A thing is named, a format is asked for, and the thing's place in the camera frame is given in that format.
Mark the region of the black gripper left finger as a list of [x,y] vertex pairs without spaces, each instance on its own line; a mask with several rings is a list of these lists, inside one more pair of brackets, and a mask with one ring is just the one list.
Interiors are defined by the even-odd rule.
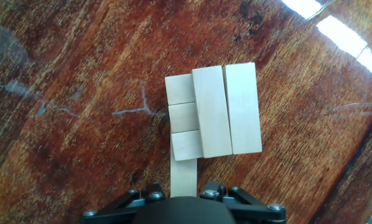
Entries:
[[160,183],[148,184],[142,190],[128,190],[100,210],[89,209],[80,216],[80,224],[132,223],[136,213],[146,205],[167,199]]

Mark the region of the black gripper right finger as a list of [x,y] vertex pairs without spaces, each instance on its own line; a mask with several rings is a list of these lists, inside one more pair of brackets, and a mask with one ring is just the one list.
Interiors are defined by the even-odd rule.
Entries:
[[236,223],[286,224],[284,206],[266,205],[237,186],[226,188],[218,182],[208,181],[200,192],[200,198],[224,204]]

